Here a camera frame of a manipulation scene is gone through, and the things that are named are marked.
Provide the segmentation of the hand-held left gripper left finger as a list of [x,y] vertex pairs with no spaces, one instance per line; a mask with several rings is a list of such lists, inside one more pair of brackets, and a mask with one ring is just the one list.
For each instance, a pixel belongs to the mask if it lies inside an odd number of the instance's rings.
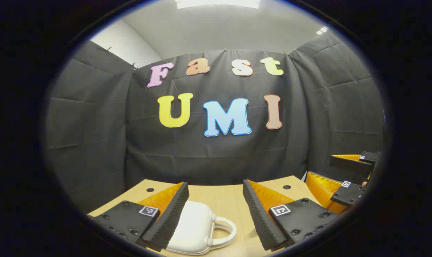
[[188,197],[188,183],[181,182],[139,202],[123,200],[89,217],[119,238],[160,252],[175,233]]

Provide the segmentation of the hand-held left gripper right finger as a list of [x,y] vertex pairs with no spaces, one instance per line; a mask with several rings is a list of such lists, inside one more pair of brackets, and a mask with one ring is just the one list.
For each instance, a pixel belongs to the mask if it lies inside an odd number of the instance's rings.
[[303,197],[293,200],[251,180],[243,196],[265,250],[276,251],[306,240],[337,218],[337,214]]

